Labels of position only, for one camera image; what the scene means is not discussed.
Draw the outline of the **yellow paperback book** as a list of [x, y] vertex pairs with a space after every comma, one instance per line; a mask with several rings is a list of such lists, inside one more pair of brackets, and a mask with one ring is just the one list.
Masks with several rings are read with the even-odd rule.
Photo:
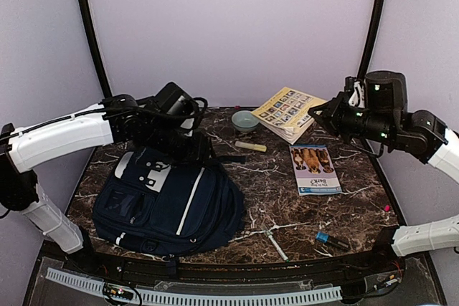
[[284, 87], [251, 113], [267, 129], [294, 145], [314, 123], [308, 114], [309, 109], [325, 102], [321, 98]]

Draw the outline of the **dog cover picture book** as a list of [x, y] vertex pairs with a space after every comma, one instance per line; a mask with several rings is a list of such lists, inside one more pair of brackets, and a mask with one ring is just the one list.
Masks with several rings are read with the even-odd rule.
[[289, 151], [300, 196], [342, 193], [325, 145], [291, 145]]

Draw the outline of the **navy blue student backpack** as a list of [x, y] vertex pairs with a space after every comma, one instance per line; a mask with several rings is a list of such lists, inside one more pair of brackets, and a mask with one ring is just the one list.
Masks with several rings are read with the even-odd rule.
[[97, 235], [124, 249], [186, 256], [226, 245], [243, 228], [244, 194], [226, 172], [243, 156], [171, 165], [150, 148], [128, 151], [93, 206]]

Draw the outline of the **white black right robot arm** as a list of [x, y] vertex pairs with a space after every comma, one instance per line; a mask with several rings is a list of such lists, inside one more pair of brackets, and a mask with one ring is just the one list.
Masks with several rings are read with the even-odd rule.
[[[458, 180], [458, 135], [426, 110], [407, 111], [407, 98], [392, 92], [369, 94], [363, 108], [350, 105], [346, 92], [312, 107], [309, 115], [329, 134], [345, 143], [365, 138], [380, 144], [380, 151], [404, 151], [424, 164]], [[383, 229], [381, 246], [366, 257], [373, 273], [385, 270], [394, 256], [458, 248], [458, 217], [414, 226]]]

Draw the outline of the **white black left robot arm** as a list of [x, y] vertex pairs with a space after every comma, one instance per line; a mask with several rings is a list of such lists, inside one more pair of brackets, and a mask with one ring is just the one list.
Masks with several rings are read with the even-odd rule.
[[197, 128], [208, 102], [182, 91], [136, 100], [108, 97], [98, 104], [25, 128], [11, 123], [1, 130], [1, 205], [27, 217], [60, 249], [73, 255], [85, 274], [96, 274], [100, 257], [83, 230], [53, 204], [34, 168], [71, 153], [132, 141], [155, 148], [177, 162], [202, 162], [210, 155], [210, 139]]

